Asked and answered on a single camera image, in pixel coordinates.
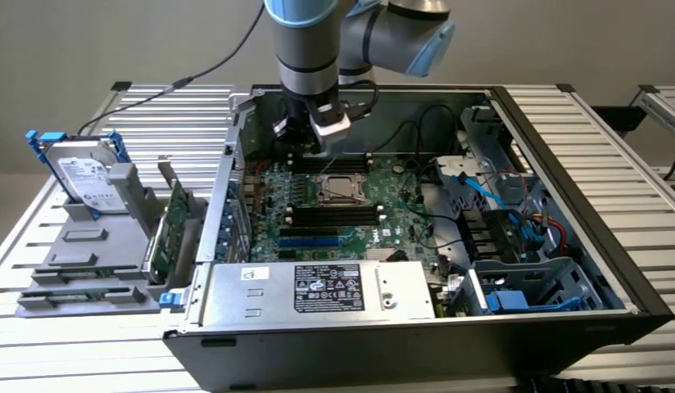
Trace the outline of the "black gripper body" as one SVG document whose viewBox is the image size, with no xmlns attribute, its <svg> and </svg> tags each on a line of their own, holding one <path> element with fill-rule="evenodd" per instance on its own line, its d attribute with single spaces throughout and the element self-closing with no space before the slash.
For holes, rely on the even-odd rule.
<svg viewBox="0 0 675 393">
<path fill-rule="evenodd" d="M 310 127 L 309 112 L 304 102 L 288 94 L 282 95 L 280 102 L 281 116 L 272 123 L 274 138 L 305 154 L 320 154 L 321 148 Z"/>
</svg>

